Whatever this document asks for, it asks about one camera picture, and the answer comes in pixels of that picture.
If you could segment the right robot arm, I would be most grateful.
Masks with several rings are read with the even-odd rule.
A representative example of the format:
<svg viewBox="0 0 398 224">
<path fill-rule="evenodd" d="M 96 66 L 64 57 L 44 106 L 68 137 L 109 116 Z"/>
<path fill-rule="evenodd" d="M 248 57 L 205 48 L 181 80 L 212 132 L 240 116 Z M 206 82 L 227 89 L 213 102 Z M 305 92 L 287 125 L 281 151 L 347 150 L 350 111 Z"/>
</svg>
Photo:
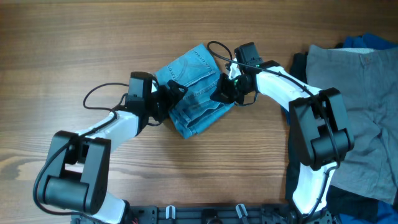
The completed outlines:
<svg viewBox="0 0 398 224">
<path fill-rule="evenodd" d="M 335 170 L 354 148 L 342 95 L 288 74 L 273 60 L 263 61 L 253 42 L 228 51 L 213 101 L 246 106 L 248 93 L 272 98 L 289 113 L 290 135 L 300 163 L 297 186 L 283 214 L 289 223 L 308 223 L 326 213 L 326 195 Z"/>
</svg>

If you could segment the light blue denim jeans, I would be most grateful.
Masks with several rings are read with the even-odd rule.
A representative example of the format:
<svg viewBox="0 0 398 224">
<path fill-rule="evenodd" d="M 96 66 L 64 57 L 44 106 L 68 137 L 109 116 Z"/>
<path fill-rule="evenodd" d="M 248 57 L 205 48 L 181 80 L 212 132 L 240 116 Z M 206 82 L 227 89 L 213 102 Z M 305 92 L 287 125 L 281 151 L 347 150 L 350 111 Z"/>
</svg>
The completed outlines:
<svg viewBox="0 0 398 224">
<path fill-rule="evenodd" d="M 202 133 L 233 107 L 210 99 L 220 75 L 214 58 L 203 44 L 155 72 L 161 85 L 173 80 L 188 88 L 183 99 L 169 112 L 183 138 Z"/>
</svg>

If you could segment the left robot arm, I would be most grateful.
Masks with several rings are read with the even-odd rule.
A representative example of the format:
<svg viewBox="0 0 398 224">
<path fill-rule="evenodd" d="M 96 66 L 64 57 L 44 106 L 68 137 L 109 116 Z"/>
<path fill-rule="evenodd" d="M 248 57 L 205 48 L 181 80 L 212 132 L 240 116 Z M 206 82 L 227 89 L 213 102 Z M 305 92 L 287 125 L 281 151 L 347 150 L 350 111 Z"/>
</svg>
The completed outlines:
<svg viewBox="0 0 398 224">
<path fill-rule="evenodd" d="M 160 125 L 188 88 L 174 80 L 160 85 L 147 72 L 132 72 L 126 87 L 104 120 L 82 131 L 53 135 L 32 190 L 41 211 L 94 223 L 137 223 L 129 202 L 107 191 L 110 155 L 140 134 L 150 118 Z"/>
</svg>

